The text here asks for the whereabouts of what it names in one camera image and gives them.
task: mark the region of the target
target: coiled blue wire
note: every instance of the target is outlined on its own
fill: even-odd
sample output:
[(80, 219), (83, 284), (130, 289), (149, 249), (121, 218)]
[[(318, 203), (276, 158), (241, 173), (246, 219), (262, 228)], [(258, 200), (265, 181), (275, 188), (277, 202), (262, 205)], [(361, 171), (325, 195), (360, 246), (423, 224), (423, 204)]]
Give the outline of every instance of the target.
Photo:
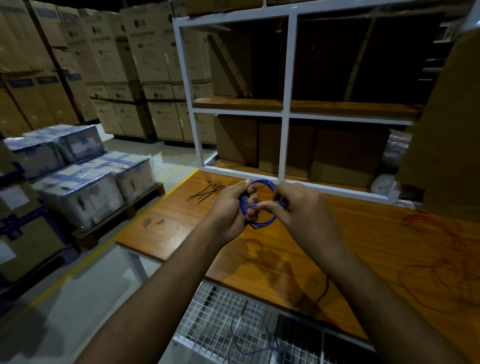
[[(254, 183), (262, 183), (265, 186), (267, 186), (272, 192), (274, 192), (275, 189), (276, 189), (275, 183), (273, 183), (272, 181), (269, 181), (269, 180), (256, 180), (256, 181), (252, 182), (252, 184), (254, 184)], [(240, 210), (242, 211), (242, 214), (244, 214), (245, 216), (247, 216), (247, 210), (250, 207), (255, 207), (255, 206), (258, 205), (258, 204), (253, 204), (253, 205), (247, 206), (247, 200), (248, 200), (248, 194), (244, 193), (240, 197)], [(275, 202), (278, 203), (279, 205), (281, 205), (285, 209), (288, 208), (285, 199), (282, 199), (281, 201), (275, 201)], [(273, 216), (267, 222), (250, 222), (249, 221), (248, 224), (254, 229), (259, 229), (259, 228), (264, 228), (265, 226), (270, 225), (272, 222), (275, 221), (275, 219), (276, 219), (276, 217)]]

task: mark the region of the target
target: plastic-wrapped box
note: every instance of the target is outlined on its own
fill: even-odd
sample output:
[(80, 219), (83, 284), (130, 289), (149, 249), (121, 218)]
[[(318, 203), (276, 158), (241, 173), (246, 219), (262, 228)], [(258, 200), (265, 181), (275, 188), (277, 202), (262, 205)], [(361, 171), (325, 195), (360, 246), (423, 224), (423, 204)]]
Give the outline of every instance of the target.
[(53, 125), (24, 133), (26, 138), (53, 140), (68, 163), (106, 152), (95, 125)]
[(135, 201), (155, 184), (152, 158), (148, 156), (110, 152), (82, 166), (112, 172), (127, 203)]
[(33, 188), (48, 207), (84, 230), (94, 227), (125, 204), (112, 173), (76, 164), (40, 179)]
[(55, 142), (32, 138), (5, 139), (8, 148), (25, 170), (28, 180), (44, 176), (65, 166)]

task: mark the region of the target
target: concrete floor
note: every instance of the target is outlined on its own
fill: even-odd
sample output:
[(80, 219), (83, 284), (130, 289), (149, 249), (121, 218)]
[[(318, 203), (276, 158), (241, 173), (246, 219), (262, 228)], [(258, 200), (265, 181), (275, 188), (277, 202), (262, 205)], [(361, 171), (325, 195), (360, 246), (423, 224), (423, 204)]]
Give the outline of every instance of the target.
[[(163, 182), (166, 191), (197, 168), (192, 148), (117, 140), (105, 134), (101, 125), (97, 128), (109, 151), (151, 155), (156, 179)], [(205, 150), (204, 158), (213, 152)], [(83, 252), (75, 262), (45, 278), (0, 319), (0, 363), (63, 364), (75, 360), (102, 324), (139, 287), (120, 249), (109, 243), (126, 225), (124, 221), (104, 236), (96, 249)], [(149, 275), (159, 267), (151, 261), (142, 262)], [(172, 363), (172, 353), (177, 351), (169, 351), (162, 361)]]

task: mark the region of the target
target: red wire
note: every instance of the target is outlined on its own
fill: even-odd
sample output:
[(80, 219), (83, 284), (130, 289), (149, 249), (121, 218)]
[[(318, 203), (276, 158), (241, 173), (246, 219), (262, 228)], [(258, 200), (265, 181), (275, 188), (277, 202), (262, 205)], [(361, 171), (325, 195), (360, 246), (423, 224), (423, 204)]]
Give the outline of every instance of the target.
[[(431, 233), (431, 231), (427, 231), (426, 229), (422, 230), (422, 228), (418, 226), (419, 223), (421, 224), (425, 222), (440, 229), (447, 237), (446, 240), (438, 238), (435, 241), (431, 240), (433, 246), (439, 251), (440, 258), (431, 265), (412, 264), (399, 270), (397, 272), (397, 278), (400, 285), (422, 307), (444, 314), (453, 313), (453, 311), (447, 312), (426, 306), (404, 284), (403, 277), (408, 275), (408, 270), (411, 270), (412, 268), (427, 269), (431, 273), (433, 282), (442, 292), (456, 299), (459, 303), (465, 302), (473, 305), (480, 305), (480, 297), (476, 297), (475, 292), (472, 289), (472, 285), (474, 283), (478, 284), (480, 281), (480, 274), (478, 272), (480, 270), (480, 261), (478, 260), (478, 257), (473, 254), (459, 234), (451, 231), (446, 224), (430, 217), (427, 213), (417, 212), (402, 218), (404, 226), (420, 233)], [(474, 271), (471, 267), (477, 267), (477, 271)], [(445, 282), (439, 270), (450, 273), (449, 278), (451, 278), (452, 281), (450, 284)]]

